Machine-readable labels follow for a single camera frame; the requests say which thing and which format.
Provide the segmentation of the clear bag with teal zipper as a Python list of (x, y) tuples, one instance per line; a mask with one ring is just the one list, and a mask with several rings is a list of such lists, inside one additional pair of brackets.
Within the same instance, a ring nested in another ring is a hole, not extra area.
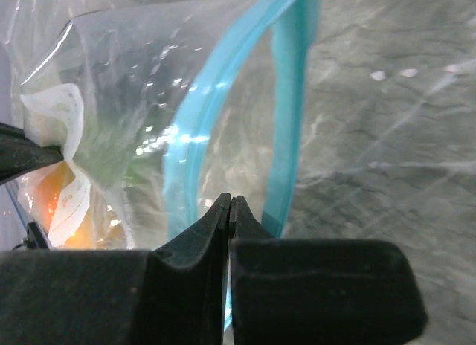
[[(298, 172), (307, 54), (320, 0), (1, 0), (14, 125), (58, 146), (154, 248), (214, 197), (247, 193), (280, 236)], [(76, 165), (88, 115), (147, 113), (119, 185)]]

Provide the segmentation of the orange fake fruit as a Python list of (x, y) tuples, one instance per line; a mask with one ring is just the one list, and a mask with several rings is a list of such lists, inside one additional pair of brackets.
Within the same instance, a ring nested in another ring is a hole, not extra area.
[(112, 206), (62, 161), (19, 179), (19, 203), (54, 248), (116, 249), (134, 245)]

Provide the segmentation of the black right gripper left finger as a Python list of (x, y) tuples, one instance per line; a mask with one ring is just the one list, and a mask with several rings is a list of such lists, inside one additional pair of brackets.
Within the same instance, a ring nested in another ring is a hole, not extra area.
[(160, 248), (1, 254), (3, 344), (221, 344), (231, 197)]

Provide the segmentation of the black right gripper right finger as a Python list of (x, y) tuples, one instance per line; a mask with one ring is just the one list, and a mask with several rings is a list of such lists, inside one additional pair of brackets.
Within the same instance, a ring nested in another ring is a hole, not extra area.
[(393, 243), (278, 239), (233, 199), (236, 344), (406, 344), (428, 322), (408, 259)]

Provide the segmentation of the green fake fruit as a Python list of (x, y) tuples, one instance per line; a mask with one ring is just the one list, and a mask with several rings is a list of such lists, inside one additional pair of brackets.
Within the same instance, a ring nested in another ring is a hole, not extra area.
[(140, 110), (86, 116), (74, 162), (95, 186), (107, 191), (119, 185), (142, 137), (146, 119), (147, 113)]

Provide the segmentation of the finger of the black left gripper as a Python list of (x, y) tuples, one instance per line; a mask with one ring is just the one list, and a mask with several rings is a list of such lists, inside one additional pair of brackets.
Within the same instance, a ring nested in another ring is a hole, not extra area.
[(63, 161), (58, 146), (40, 147), (29, 140), (22, 129), (1, 123), (1, 185), (34, 170)]

